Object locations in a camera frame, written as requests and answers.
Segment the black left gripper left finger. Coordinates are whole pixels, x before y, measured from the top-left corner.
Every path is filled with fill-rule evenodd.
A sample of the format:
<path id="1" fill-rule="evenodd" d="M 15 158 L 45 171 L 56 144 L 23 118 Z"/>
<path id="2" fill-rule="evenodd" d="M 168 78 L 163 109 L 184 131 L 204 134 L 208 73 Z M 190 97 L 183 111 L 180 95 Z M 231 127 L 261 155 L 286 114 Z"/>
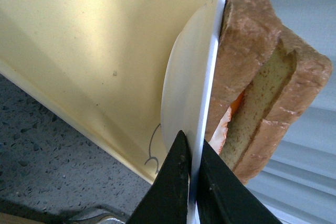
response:
<path id="1" fill-rule="evenodd" d="M 150 190 L 127 223 L 187 223 L 190 150 L 179 131 Z"/>

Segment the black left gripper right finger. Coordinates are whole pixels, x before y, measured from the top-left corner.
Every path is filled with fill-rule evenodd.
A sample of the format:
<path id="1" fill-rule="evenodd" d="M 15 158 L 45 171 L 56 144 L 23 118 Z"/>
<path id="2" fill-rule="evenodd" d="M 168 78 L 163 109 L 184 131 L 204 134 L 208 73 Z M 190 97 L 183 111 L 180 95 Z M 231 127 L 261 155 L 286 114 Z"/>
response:
<path id="1" fill-rule="evenodd" d="M 204 142 L 197 207 L 200 223 L 281 223 Z"/>

